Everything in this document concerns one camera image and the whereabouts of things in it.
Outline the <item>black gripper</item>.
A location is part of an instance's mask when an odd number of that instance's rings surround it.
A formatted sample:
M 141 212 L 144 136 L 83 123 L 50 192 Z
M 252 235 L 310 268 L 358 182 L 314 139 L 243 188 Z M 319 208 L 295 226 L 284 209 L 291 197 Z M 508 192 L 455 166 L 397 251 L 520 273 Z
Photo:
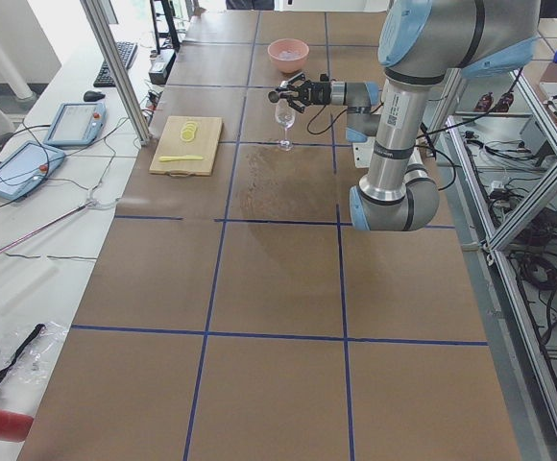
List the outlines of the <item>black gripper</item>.
M 303 72 L 282 81 L 276 87 L 278 93 L 302 93 L 303 98 L 286 97 L 288 107 L 298 113 L 304 113 L 308 106 L 327 106 L 331 103 L 331 82 L 313 82 L 306 79 Z

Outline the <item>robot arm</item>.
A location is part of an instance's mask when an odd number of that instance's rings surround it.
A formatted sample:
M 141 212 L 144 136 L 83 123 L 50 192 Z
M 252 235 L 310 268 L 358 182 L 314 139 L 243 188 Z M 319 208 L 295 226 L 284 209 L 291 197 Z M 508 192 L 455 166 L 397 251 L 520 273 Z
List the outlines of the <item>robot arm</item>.
M 346 83 L 298 74 L 271 91 L 276 103 L 344 106 L 348 138 L 375 135 L 370 165 L 350 190 L 360 231 L 415 231 L 439 206 L 439 191 L 415 149 L 429 92 L 456 68 L 466 79 L 509 72 L 533 57 L 537 1 L 396 1 L 379 38 L 385 84 Z M 372 122 L 378 127 L 372 130 Z

